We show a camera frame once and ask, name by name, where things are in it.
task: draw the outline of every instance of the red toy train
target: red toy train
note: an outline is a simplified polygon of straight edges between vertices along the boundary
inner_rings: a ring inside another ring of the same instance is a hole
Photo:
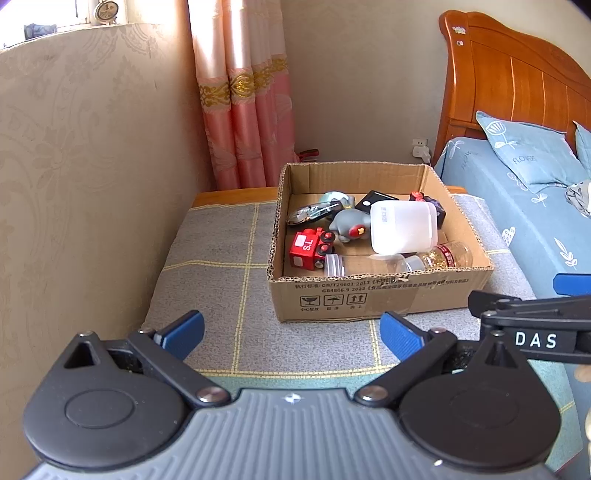
[[[324,268],[324,257],[335,251],[334,241],[334,233],[322,228],[297,232],[290,248],[291,265],[307,270]]]

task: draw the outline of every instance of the gray blanket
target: gray blanket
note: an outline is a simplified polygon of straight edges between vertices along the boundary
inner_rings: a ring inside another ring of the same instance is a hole
[[[495,264],[488,289],[533,298],[484,200],[458,195],[456,201]],[[396,364],[379,340],[377,320],[280,323],[275,318],[265,275],[274,213],[274,202],[189,211],[158,279],[145,326],[159,328],[187,310],[201,310],[205,339],[187,363],[217,377],[314,383],[375,375]],[[409,318],[421,328],[443,326],[463,339],[479,334],[479,322],[467,309]]]

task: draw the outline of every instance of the power plug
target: power plug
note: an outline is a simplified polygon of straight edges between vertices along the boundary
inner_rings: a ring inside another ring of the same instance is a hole
[[[413,157],[422,159],[423,163],[431,163],[431,151],[429,147],[413,147]]]

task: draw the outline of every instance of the patterned wallpaper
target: patterned wallpaper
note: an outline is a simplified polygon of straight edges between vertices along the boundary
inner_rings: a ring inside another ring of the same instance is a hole
[[[56,356],[78,331],[141,324],[187,208],[212,187],[187,42],[134,24],[0,53],[3,479],[33,464],[21,412]]]
[[[420,161],[435,145],[447,49],[439,15],[481,11],[545,38],[591,74],[591,21],[567,0],[282,0],[296,151],[321,159]]]

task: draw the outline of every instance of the gray toy elephant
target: gray toy elephant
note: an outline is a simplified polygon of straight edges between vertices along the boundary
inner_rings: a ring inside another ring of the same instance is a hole
[[[341,243],[347,243],[356,238],[369,238],[370,216],[354,208],[341,210],[329,226]]]

